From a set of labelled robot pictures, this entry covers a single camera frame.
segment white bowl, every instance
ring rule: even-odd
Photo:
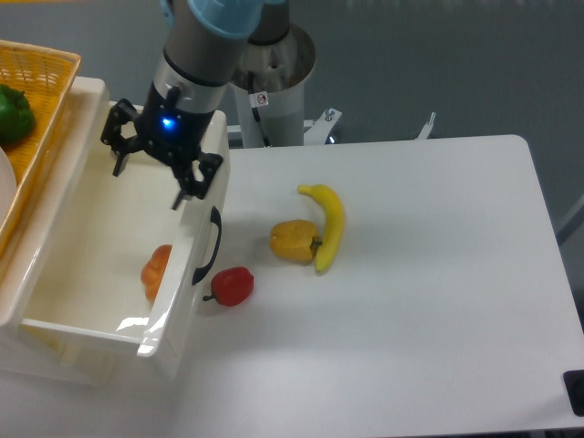
[[[16,196],[16,177],[6,154],[0,149],[0,224],[6,219]]]

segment wicker basket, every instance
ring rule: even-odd
[[[51,48],[0,40],[0,83],[20,89],[35,114],[36,126],[23,140],[3,146],[16,175],[18,189],[0,226],[0,257],[37,184],[43,158],[51,149],[51,134],[77,75],[81,57]]]

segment yellow banana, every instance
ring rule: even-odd
[[[339,251],[345,230],[345,211],[339,196],[327,185],[299,185],[298,193],[314,199],[325,211],[327,221],[322,235],[322,245],[315,256],[315,268],[322,274],[327,271]]]

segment drawer handle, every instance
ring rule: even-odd
[[[215,206],[211,209],[211,224],[217,225],[217,229],[219,230],[219,232],[217,233],[217,240],[215,241],[215,249],[213,250],[213,256],[211,257],[211,260],[209,260],[209,263],[207,263],[206,266],[197,267],[194,270],[193,286],[196,285],[197,283],[199,283],[201,280],[203,280],[207,276],[207,274],[209,274],[209,271],[213,267],[213,263],[215,263],[215,259],[217,258],[217,253],[219,252],[219,245],[221,244],[221,228],[222,228],[221,227],[221,214],[219,213],[219,210],[217,210],[217,207],[215,207]]]

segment pepper stem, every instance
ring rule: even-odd
[[[322,241],[317,240],[316,238],[312,238],[312,243],[310,244],[310,249],[317,249],[319,246],[322,245]]]
[[[217,295],[215,294],[215,292],[213,290],[211,291],[211,295],[205,295],[203,297],[203,301],[210,301],[212,299],[217,299]]]

